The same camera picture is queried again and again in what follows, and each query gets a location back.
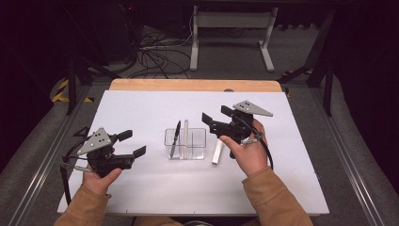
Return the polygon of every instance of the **white table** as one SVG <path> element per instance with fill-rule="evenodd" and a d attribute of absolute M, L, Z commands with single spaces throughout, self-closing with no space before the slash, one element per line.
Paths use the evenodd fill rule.
<path fill-rule="evenodd" d="M 108 134 L 133 130 L 133 137 L 115 144 L 115 154 L 132 153 L 144 145 L 147 153 L 125 170 L 110 187 L 108 214 L 126 216 L 252 216 L 241 181 L 246 178 L 227 147 L 219 164 L 212 156 L 217 138 L 201 121 L 202 112 L 216 121 L 230 122 L 220 107 L 249 100 L 274 117 L 256 116 L 265 127 L 275 172 L 310 215 L 327 214 L 328 208 L 311 161 L 283 92 L 120 91 L 108 90 L 90 129 L 104 127 Z M 190 127 L 206 128 L 204 160 L 168 160 L 164 133 L 178 120 Z M 78 166 L 85 166 L 78 160 Z M 81 185 L 82 172 L 70 178 L 71 194 Z M 67 207 L 63 197 L 58 212 Z"/>

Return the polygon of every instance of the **gray floor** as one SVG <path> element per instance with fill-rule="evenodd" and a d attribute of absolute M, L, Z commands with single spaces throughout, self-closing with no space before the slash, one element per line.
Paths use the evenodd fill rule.
<path fill-rule="evenodd" d="M 276 68 L 274 73 L 266 71 L 257 47 L 258 37 L 262 34 L 263 31 L 246 31 L 239 39 L 213 32 L 203 34 L 199 39 L 198 70 L 188 72 L 188 76 L 278 79 L 283 72 L 304 64 L 317 30 L 314 27 L 285 31 L 275 28 L 268 48 Z M 189 43 L 177 49 L 190 54 Z M 189 64 L 189 60 L 179 54 L 168 53 L 168 57 L 183 67 Z M 136 64 L 122 75 L 128 76 L 140 69 Z M 301 75 L 283 87 L 290 90 L 288 100 L 330 210 L 328 215 L 311 218 L 314 225 L 399 225 L 399 198 L 353 123 L 339 81 L 334 81 L 333 117 L 327 118 L 319 105 L 323 87 L 308 89 L 304 83 L 306 78 L 307 75 Z M 25 140 L 0 175 L 0 225 L 53 224 L 59 216 L 56 209 L 63 194 L 60 156 L 80 139 L 73 134 L 91 125 L 109 84 L 110 80 L 106 77 L 96 77 L 92 87 L 79 87 L 79 93 L 94 98 L 93 103 L 80 104 L 71 117 L 65 116 L 67 103 L 55 103 Z M 42 165 L 43 159 L 53 161 Z M 108 216 L 104 225 L 131 225 L 131 222 L 132 218 Z"/>

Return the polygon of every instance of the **finger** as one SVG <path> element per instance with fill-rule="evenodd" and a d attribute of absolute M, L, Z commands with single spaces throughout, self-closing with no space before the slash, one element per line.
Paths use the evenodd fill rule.
<path fill-rule="evenodd" d="M 227 136 L 220 136 L 219 138 L 223 143 L 226 144 L 226 146 L 229 147 L 229 149 L 234 153 L 234 155 L 237 154 L 237 150 L 240 150 L 241 145 L 232 140 L 230 137 Z"/>
<path fill-rule="evenodd" d="M 110 186 L 115 180 L 117 180 L 117 178 L 120 176 L 120 174 L 122 173 L 122 169 L 114 169 L 112 171 L 110 171 L 108 173 L 108 175 L 106 175 L 102 181 L 104 181 L 108 186 Z"/>

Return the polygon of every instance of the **table surface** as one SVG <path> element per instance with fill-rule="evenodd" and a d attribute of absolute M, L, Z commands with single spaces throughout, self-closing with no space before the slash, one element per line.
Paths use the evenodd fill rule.
<path fill-rule="evenodd" d="M 245 174 L 235 160 L 230 159 L 227 147 L 221 153 L 219 164 L 212 165 L 217 138 L 200 121 L 204 112 L 216 121 L 228 122 L 229 118 L 220 113 L 221 105 L 232 106 L 250 100 L 274 113 L 271 118 L 255 118 L 265 125 L 276 174 L 308 214 L 327 214 L 326 200 L 285 93 L 276 88 L 279 84 L 274 81 L 115 80 L 100 102 L 90 133 L 101 126 L 108 134 L 132 129 L 133 137 L 115 144 L 115 154 L 131 153 L 144 145 L 147 153 L 110 187 L 113 198 L 107 213 L 123 216 L 255 216 L 241 184 Z M 221 91 L 224 89 L 234 89 L 235 92 Z M 184 119 L 190 120 L 190 128 L 207 130 L 203 160 L 168 160 L 165 130 Z M 79 159 L 76 165 L 85 166 L 86 161 Z M 70 178 L 72 195 L 81 181 L 82 172 L 74 171 Z M 64 212 L 66 207 L 63 197 L 58 212 Z"/>

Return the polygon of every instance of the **human hand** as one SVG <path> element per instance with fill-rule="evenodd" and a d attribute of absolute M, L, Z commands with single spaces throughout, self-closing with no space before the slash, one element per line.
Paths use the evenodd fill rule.
<path fill-rule="evenodd" d="M 267 144 L 263 125 L 254 119 L 253 126 L 259 132 L 263 133 L 263 141 Z M 255 136 L 251 133 L 249 139 L 254 138 Z M 255 143 L 240 145 L 227 136 L 220 136 L 219 139 L 230 148 L 232 153 L 234 153 L 238 166 L 240 166 L 246 176 L 250 176 L 251 174 L 267 167 L 267 154 L 261 142 L 258 141 Z"/>
<path fill-rule="evenodd" d="M 83 172 L 82 185 L 98 195 L 106 195 L 108 187 L 120 176 L 122 169 L 113 169 L 104 178 L 95 172 Z"/>

